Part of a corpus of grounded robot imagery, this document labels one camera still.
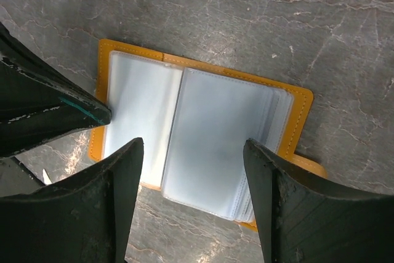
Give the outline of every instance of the floor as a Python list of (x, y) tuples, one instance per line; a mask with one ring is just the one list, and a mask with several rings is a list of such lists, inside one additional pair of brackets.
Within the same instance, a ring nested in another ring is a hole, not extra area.
[[(297, 151), (333, 181), (394, 194), (394, 0), (0, 0), (0, 20), (93, 93), (110, 38), (311, 89)], [(19, 158), (63, 179), (92, 164), (89, 131)], [(126, 259), (262, 262), (257, 235), (142, 188)]]

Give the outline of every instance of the worn black plastic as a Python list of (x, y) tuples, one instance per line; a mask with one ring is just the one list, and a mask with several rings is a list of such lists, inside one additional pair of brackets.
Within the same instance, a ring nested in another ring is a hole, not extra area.
[(0, 261), (123, 263), (142, 159), (134, 139), (63, 181), (0, 198)]
[(30, 194), (43, 186), (44, 183), (15, 157), (0, 160), (0, 197)]
[(13, 38), (0, 23), (0, 158), (82, 129), (111, 111)]
[(394, 196), (333, 183), (254, 140), (244, 165), (265, 263), (394, 262)]

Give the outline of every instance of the open booklet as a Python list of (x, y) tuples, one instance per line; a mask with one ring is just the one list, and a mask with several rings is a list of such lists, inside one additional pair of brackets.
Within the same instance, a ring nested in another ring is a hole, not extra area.
[(113, 118), (93, 131), (90, 157), (106, 158), (142, 137), (143, 185), (172, 201), (245, 223), (254, 221), (243, 166), (247, 139), (324, 175), (321, 166), (294, 155), (312, 93), (224, 70), (101, 41), (97, 97)]

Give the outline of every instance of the yellow leather edge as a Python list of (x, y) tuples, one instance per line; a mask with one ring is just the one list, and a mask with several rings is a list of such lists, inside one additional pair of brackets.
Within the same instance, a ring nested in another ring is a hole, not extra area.
[[(281, 145), (279, 146), (278, 154), (279, 156), (293, 162), (301, 168), (317, 174), (318, 176), (327, 178), (327, 172), (320, 164), (294, 154), (297, 142), (301, 136), (302, 128), (305, 124), (309, 109), (312, 105), (313, 93), (310, 90), (298, 86), (292, 86), (286, 83), (281, 83), (279, 81), (274, 81), (268, 78), (251, 75), (238, 70), (224, 68), (204, 62), (186, 59), (183, 57), (177, 57), (174, 55), (153, 51), (151, 49), (145, 49), (143, 47), (125, 44), (123, 42), (113, 41), (109, 39), (101, 39), (99, 42), (98, 50), (96, 97), (103, 103), (107, 102), (109, 57), (111, 51), (126, 52), (128, 54), (139, 55), (141, 57), (167, 62), (181, 67), (200, 69), (219, 75), (285, 89), (294, 96), (294, 102), (289, 116), (289, 121), (286, 126), (286, 130), (283, 134)], [(102, 159), (104, 133), (105, 128), (103, 126), (97, 127), (92, 131), (89, 143), (89, 157), (93, 160), (100, 161)], [(255, 221), (249, 224), (239, 224), (254, 231), (257, 231)]]
[(308, 158), (293, 154), (290, 162), (325, 179), (328, 177), (325, 168), (323, 168), (317, 162), (309, 160)]

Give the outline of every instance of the yellow leather card holder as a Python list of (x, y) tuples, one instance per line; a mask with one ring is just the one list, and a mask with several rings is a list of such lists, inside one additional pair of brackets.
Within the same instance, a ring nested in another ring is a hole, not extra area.
[[(271, 87), (282, 88), (294, 97), (292, 110), (285, 128), (282, 141), (279, 146), (279, 156), (289, 160), (290, 162), (304, 168), (316, 175), (321, 177), (327, 177), (326, 170), (318, 163), (308, 160), (299, 155), (295, 155), (298, 140), (300, 138), (302, 128), (305, 120), (307, 119), (308, 112), (312, 105), (313, 94), (308, 89), (304, 89), (298, 86), (292, 86), (290, 84), (281, 83), (278, 81), (270, 80), (267, 78), (243, 73), (241, 71), (224, 68), (204, 62), (199, 62), (183, 57), (177, 57), (163, 52), (153, 51), (151, 49), (145, 49), (139, 46), (133, 46), (118, 41), (112, 41), (109, 39), (101, 39), (99, 42), (98, 49), (98, 75), (97, 75), (97, 88), (96, 97), (103, 103), (107, 102), (107, 91), (108, 91), (108, 74), (110, 64), (110, 53), (111, 51), (120, 51), (128, 54), (138, 55), (141, 57), (171, 63), (179, 67), (194, 68), (198, 70), (215, 73), (227, 77), (242, 79), (253, 83), (263, 84)], [(89, 157), (93, 160), (100, 161), (103, 155), (103, 140), (104, 140), (105, 127), (97, 127), (93, 129), (90, 144), (89, 144)], [(241, 223), (241, 225), (256, 229), (255, 222), (250, 224)]]

